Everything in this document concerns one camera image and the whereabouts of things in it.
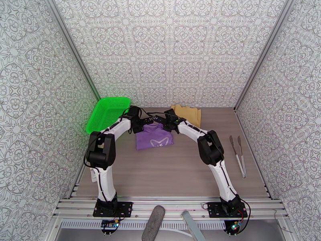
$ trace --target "green plastic basket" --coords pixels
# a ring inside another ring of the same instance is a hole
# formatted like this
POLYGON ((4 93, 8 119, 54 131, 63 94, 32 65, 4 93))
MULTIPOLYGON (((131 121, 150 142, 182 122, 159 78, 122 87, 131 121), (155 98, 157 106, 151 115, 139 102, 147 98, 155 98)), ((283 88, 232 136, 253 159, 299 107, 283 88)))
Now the green plastic basket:
POLYGON ((99 132, 106 129, 122 115, 125 109, 129 108, 130 99, 125 97, 102 98, 96 104, 95 109, 87 123, 86 132, 99 132))

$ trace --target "wall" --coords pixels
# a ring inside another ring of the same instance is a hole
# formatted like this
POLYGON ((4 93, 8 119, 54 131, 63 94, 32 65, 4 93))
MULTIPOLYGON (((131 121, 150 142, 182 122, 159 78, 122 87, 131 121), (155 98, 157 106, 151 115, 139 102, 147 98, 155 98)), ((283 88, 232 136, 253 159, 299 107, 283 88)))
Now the wall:
POLYGON ((284 0, 55 0, 101 97, 233 106, 284 0))
POLYGON ((43 240, 96 102, 43 0, 0 0, 0 240, 43 240))
POLYGON ((300 240, 321 240, 321 0, 297 0, 238 115, 300 240))

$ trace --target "black mounting plate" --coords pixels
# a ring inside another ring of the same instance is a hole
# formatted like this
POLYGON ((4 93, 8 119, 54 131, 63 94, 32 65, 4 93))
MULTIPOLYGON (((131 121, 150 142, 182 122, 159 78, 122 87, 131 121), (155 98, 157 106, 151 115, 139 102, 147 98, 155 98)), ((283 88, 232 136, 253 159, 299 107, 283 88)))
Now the black mounting plate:
POLYGON ((246 212, 245 204, 241 203, 238 210, 242 213, 239 213, 238 210, 236 210, 231 216, 228 216, 225 214, 222 203, 221 202, 208 202, 207 203, 207 210, 210 218, 226 218, 226 217, 232 217, 232 218, 246 218, 248 217, 248 213, 246 212))
POLYGON ((94 211, 93 211, 93 217, 130 217, 132 214, 132 207, 133 202, 118 202, 117 203, 117 212, 112 208, 104 207, 99 204, 99 202, 96 202, 94 211))

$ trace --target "tongs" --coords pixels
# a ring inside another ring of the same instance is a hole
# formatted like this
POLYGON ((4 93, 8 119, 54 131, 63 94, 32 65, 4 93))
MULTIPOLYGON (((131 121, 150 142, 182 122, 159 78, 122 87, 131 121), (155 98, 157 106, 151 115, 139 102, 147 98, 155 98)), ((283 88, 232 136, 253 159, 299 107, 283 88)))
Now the tongs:
POLYGON ((239 146, 240 146, 242 164, 241 164, 240 158, 238 157, 238 154, 236 153, 236 150, 235 150, 235 148, 234 148, 234 142, 233 142, 233 137, 232 137, 232 135, 230 136, 230 142, 231 142, 231 144, 232 144, 232 147, 233 147, 233 150, 234 150, 234 153, 235 153, 236 160, 238 161, 238 166, 240 167, 240 170, 241 170, 241 173, 242 173, 242 177, 243 177, 243 178, 246 178, 244 157, 243 157, 243 151, 242 151, 242 145, 241 145, 241 137, 238 136, 238 144, 239 144, 239 146))

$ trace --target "wooden table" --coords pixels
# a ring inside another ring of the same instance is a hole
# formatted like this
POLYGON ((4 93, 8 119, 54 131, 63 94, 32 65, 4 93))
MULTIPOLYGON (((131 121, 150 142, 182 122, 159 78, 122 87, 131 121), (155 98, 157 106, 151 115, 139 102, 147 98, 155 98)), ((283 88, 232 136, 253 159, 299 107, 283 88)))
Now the wooden table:
MULTIPOLYGON (((150 108, 147 111, 167 110, 150 108)), ((224 148, 226 169, 241 197, 266 197, 267 193, 232 108, 203 108, 201 128, 214 130, 224 148), (229 136, 236 151, 241 136, 247 178, 243 179, 229 136)), ((197 144, 189 137, 172 132, 174 144, 146 150, 136 150, 136 136, 124 133, 116 141, 113 165, 114 186, 119 196, 219 196, 215 179, 199 157, 197 144)), ((92 183, 87 168, 77 196, 97 196, 97 183, 92 183)))

